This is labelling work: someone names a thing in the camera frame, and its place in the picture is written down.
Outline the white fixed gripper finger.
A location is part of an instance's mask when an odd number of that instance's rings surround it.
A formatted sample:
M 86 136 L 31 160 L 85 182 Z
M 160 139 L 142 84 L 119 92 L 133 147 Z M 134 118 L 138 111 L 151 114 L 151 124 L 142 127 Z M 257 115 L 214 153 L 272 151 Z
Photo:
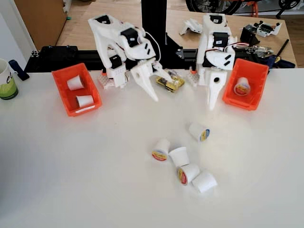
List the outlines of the white fixed gripper finger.
M 159 101 L 157 94 L 149 78 L 140 77 L 137 84 L 156 102 Z
M 209 91 L 207 97 L 207 108 L 210 111 L 214 110 L 219 97 L 220 97 L 220 93 L 214 93 L 214 92 L 212 93 L 211 91 Z

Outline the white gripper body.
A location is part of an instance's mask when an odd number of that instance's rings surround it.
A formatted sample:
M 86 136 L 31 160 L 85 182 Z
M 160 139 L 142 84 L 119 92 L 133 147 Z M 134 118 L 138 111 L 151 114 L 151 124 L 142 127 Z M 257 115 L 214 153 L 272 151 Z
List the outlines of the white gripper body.
M 143 28 L 121 28 L 120 29 L 120 49 L 124 52 L 125 79 L 127 77 L 126 59 L 131 61 L 148 60 L 156 56 L 153 46 L 146 36 Z
M 209 91 L 219 92 L 224 87 L 234 65 L 237 41 L 231 32 L 203 33 L 203 77 Z

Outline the white moving gripper finger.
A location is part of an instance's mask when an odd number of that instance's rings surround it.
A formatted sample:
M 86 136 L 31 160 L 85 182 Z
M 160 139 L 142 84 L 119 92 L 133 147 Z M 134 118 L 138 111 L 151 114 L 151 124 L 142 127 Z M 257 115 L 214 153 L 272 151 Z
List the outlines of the white moving gripper finger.
M 154 62 L 153 68 L 155 69 L 154 75 L 164 78 L 165 80 L 171 80 L 171 76 L 162 68 L 162 65 L 159 62 Z

